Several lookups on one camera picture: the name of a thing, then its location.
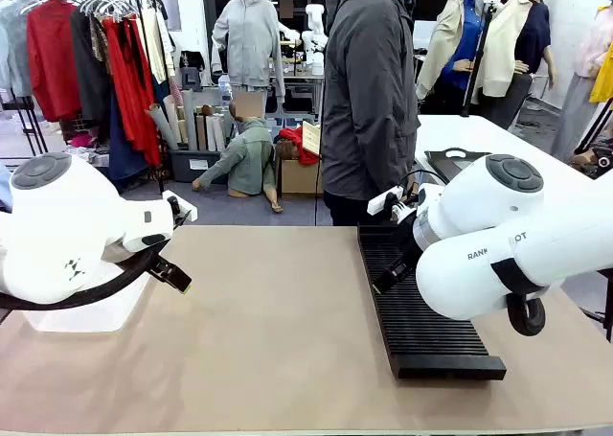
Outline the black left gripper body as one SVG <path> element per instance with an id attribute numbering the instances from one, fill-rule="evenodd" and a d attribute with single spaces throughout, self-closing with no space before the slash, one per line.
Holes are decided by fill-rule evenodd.
<path id="1" fill-rule="evenodd" d="M 165 284 L 175 284 L 179 279 L 177 266 L 161 256 L 153 259 L 148 267 L 148 274 Z"/>

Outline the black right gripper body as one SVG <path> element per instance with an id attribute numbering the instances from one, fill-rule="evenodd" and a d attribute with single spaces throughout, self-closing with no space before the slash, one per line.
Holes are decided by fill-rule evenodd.
<path id="1" fill-rule="evenodd" d="M 415 269 L 422 255 L 422 249 L 414 236 L 415 221 L 416 217 L 405 218 L 392 233 L 392 240 L 400 252 L 397 262 L 409 270 Z"/>

